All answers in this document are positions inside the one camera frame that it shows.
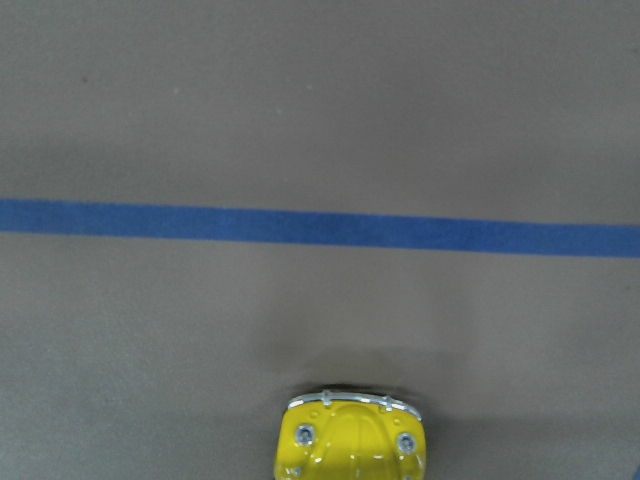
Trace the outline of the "yellow beetle toy car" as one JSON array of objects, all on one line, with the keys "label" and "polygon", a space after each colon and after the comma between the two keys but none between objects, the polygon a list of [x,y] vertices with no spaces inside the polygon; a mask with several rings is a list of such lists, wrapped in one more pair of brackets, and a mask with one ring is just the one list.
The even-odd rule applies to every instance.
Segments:
[{"label": "yellow beetle toy car", "polygon": [[283,412],[275,479],[424,479],[428,443],[413,405],[370,392],[323,389]]}]

